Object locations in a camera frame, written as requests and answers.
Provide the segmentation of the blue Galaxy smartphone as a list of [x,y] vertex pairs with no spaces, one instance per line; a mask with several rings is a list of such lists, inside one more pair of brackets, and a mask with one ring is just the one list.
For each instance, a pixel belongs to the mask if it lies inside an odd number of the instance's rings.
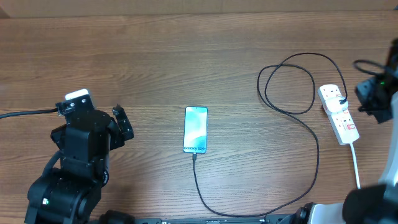
[[208,108],[188,106],[185,108],[183,152],[204,154],[207,150]]

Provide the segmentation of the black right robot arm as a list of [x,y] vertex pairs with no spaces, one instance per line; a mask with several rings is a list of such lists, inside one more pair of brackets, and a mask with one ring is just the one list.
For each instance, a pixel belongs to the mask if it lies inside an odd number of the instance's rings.
[[392,40],[384,63],[358,59],[353,66],[370,76],[355,87],[358,111],[390,127],[377,182],[346,196],[342,218],[345,223],[397,223],[397,39]]

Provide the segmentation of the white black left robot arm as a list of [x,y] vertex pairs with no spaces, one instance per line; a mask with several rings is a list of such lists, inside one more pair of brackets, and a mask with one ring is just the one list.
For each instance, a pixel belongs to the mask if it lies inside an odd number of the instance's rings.
[[112,114],[57,104],[66,123],[50,135],[58,151],[30,186],[25,223],[89,223],[109,181],[109,153],[134,137],[120,105]]

